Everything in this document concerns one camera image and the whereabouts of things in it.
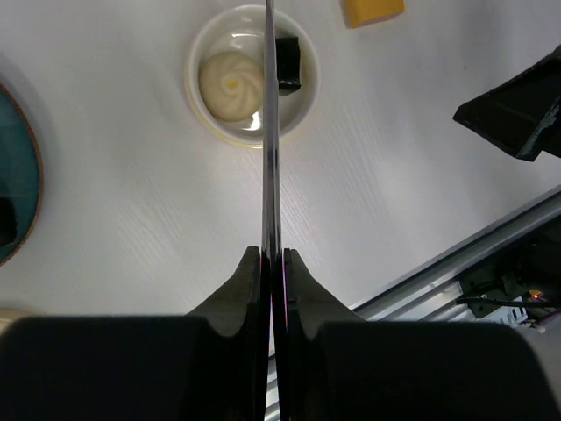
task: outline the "black cable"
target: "black cable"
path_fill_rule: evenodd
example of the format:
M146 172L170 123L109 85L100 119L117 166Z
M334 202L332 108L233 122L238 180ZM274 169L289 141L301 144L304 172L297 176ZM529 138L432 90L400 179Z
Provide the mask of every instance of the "black cable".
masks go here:
M456 300L456 304L490 304L496 305L497 307L517 307L519 309L549 309L561 307L561 303L528 303L521 301L504 301L493 300L492 298L481 298L479 296L460 297Z

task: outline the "teal plate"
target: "teal plate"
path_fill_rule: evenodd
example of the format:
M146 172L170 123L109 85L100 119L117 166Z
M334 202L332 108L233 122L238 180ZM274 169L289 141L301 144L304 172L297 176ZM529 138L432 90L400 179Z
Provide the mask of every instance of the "teal plate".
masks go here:
M18 221L16 241L0 246L0 266L29 237L42 194L43 172L37 141L24 113L0 85L0 196L13 202Z

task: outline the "table surface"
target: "table surface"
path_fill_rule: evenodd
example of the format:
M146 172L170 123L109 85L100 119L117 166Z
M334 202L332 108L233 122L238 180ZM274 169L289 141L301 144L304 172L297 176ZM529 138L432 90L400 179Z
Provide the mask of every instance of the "table surface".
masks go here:
M216 139L182 66L236 0L3 0L0 82L38 135L45 200L0 269L0 305L180 313L260 244L261 152ZM406 0L347 30L339 0L277 0L319 54L312 115L282 146L284 245L348 305L547 195L561 161L516 161L451 120L561 42L558 0Z

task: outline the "bowl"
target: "bowl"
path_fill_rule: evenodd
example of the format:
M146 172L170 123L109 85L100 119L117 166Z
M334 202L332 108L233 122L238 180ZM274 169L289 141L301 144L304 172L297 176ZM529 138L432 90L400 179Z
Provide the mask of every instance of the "bowl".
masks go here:
M275 11L276 36L294 36L300 40L300 90L279 97L280 138L285 139L310 114L317 99L320 72L317 53L308 34L291 17ZM199 89L199 70L210 57L226 51L248 55L261 65L265 49L265 6L246 5L225 11L212 18L197 35L185 62L185 90L201 122L219 138L236 146L263 147L263 107L251 118L225 122L214 118L207 109Z

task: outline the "yellow cube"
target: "yellow cube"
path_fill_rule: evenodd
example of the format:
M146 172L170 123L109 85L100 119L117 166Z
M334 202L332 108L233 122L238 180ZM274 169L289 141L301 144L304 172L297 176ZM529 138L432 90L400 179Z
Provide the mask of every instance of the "yellow cube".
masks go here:
M343 0L347 26L357 28L394 18L405 11L403 0Z

